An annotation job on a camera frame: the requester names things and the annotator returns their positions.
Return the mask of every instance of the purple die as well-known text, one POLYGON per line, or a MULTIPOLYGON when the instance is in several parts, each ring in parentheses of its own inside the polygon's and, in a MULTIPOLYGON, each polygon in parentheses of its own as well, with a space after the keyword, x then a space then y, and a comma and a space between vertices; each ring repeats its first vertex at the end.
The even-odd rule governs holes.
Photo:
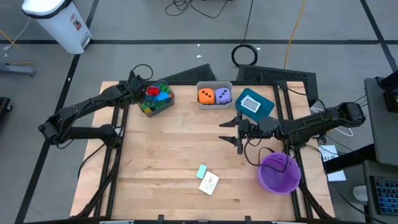
POLYGON ((227 88, 219 88, 216 90, 216 104, 217 105, 225 105, 230 103, 231 100, 231 92, 227 88))

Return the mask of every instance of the bin of toys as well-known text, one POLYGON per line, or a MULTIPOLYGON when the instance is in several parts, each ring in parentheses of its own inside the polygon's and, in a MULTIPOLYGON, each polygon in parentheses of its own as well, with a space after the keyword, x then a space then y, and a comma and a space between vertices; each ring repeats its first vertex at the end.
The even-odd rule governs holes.
POLYGON ((228 109, 233 100, 232 83, 227 81, 198 82, 198 106, 200 109, 228 109))
POLYGON ((166 110, 174 104, 174 93, 164 80, 159 80, 148 87, 146 98, 142 104, 138 104, 141 111, 150 118, 166 110))

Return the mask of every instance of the laptop keyboard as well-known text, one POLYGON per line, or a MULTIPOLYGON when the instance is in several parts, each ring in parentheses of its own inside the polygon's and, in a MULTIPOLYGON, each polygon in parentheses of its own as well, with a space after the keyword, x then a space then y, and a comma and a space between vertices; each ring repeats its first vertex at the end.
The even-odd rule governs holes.
POLYGON ((370 179, 377 213, 398 216, 398 179, 375 176, 370 179))

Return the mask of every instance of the gray container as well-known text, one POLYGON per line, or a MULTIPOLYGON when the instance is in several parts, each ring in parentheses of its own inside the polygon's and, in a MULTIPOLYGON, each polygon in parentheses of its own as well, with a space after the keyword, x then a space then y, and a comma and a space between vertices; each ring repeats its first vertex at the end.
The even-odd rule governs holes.
POLYGON ((225 105, 204 105, 199 103, 199 101, 197 100, 198 103, 198 107, 200 109, 203 110, 217 110, 217 109, 228 109, 234 98, 233 98, 233 87, 232 87, 232 83, 228 82, 228 81, 208 81, 208 82, 198 82, 197 84, 197 94, 199 92, 199 90, 203 89, 203 88, 211 88, 212 90, 216 91, 219 88, 227 88, 229 89, 229 92, 231 92, 231 102, 227 103, 225 105))

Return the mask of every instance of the yellow cable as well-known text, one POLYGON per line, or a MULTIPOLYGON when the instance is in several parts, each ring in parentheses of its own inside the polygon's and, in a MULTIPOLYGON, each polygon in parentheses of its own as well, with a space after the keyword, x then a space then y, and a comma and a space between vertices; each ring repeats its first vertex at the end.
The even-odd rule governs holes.
POLYGON ((307 3, 307 0, 303 0, 303 3, 301 5, 301 9, 300 9, 300 13, 298 14, 298 19, 296 21, 296 25, 294 25, 294 29, 293 29, 292 35, 290 36, 289 43, 287 44, 286 54, 285 54, 284 69, 286 68, 287 58, 289 57, 290 44, 292 43, 292 40, 293 40, 293 37, 294 37, 294 33, 296 33, 296 29, 297 29, 297 26, 298 26, 298 24, 299 24, 299 22, 301 20, 301 15, 303 14, 304 7, 305 7, 306 3, 307 3))
POLYGON ((12 62, 12 63, 8 63, 9 65, 30 65, 32 63, 30 62, 12 62))
POLYGON ((4 38, 6 38, 12 45, 18 47, 18 45, 13 40, 11 40, 11 38, 9 38, 3 30, 0 30, 0 34, 3 35, 4 38))

